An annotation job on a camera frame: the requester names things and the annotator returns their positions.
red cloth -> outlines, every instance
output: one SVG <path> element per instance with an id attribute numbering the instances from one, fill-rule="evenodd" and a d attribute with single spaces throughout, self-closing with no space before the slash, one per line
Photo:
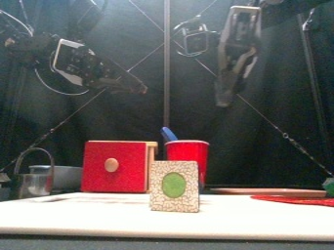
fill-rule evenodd
<path id="1" fill-rule="evenodd" d="M 287 197 L 287 196 L 275 196 L 275 195 L 254 195 L 252 199 L 294 203 L 303 205 L 319 205 L 334 207 L 334 198 L 307 198 L 307 197 Z"/>

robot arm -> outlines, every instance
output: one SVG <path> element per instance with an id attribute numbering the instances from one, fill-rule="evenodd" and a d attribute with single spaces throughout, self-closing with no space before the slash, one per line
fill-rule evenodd
<path id="1" fill-rule="evenodd" d="M 215 102 L 225 107 L 243 88 L 259 51 L 260 10 L 256 7 L 231 8 L 217 46 L 217 78 Z"/>
<path id="2" fill-rule="evenodd" d="M 0 41 L 8 54 L 24 66 L 50 60 L 52 69 L 72 83 L 87 88 L 108 88 L 111 93 L 144 94 L 147 87 L 120 66 L 100 58 L 79 42 L 42 33 L 32 35 L 16 29 L 9 15 L 0 10 Z"/>

metal watering can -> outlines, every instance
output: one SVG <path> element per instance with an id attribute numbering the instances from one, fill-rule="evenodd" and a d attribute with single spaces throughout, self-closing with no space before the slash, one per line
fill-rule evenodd
<path id="1" fill-rule="evenodd" d="M 49 171 L 45 174 L 20 174 L 20 167 L 25 156 L 33 151 L 42 151 L 49 158 Z M 10 183 L 9 199 L 24 199 L 49 195 L 53 183 L 54 161 L 49 152 L 40 148 L 32 147 L 24 151 L 17 159 L 14 173 Z"/>

blue object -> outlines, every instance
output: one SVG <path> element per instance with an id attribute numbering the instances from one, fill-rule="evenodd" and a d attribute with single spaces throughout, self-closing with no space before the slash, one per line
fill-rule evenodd
<path id="1" fill-rule="evenodd" d="M 161 128 L 160 133 L 167 142 L 177 141 L 177 137 L 167 127 Z"/>

black backdrop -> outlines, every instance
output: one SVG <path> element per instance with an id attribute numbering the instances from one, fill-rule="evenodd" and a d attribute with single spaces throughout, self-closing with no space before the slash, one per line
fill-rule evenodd
<path id="1" fill-rule="evenodd" d="M 45 31 L 71 37 L 69 1 L 24 3 L 36 34 Z M 220 31 L 231 3 L 171 1 L 171 28 L 201 13 L 208 29 Z M 97 56 L 112 59 L 143 81 L 148 92 L 145 95 L 103 93 L 38 146 L 53 154 L 57 165 L 83 166 L 88 140 L 157 141 L 156 158 L 163 159 L 159 130 L 167 119 L 179 139 L 209 142 L 209 185 L 318 187 L 326 174 L 283 139 L 280 132 L 287 133 L 332 171 L 332 6 L 331 1 L 316 8 L 315 24 L 307 33 L 318 92 L 314 93 L 310 84 L 300 22 L 298 16 L 292 16 L 262 31 L 262 50 L 248 84 L 228 108 L 216 107 L 213 102 L 215 50 L 196 58 L 180 56 L 171 30 L 169 117 L 165 117 L 164 1 L 109 0 L 104 17 L 84 41 Z M 25 21 L 18 1 L 1 2 L 0 8 Z M 0 55 L 2 167 L 96 92 L 77 96 L 54 93 L 40 83 L 32 69 L 22 68 L 5 56 L 2 46 Z M 80 91 L 48 70 L 40 70 L 40 76 L 58 90 Z M 314 94 L 320 97 L 320 105 L 314 102 Z M 42 156 L 32 155 L 25 165 L 45 161 Z"/>

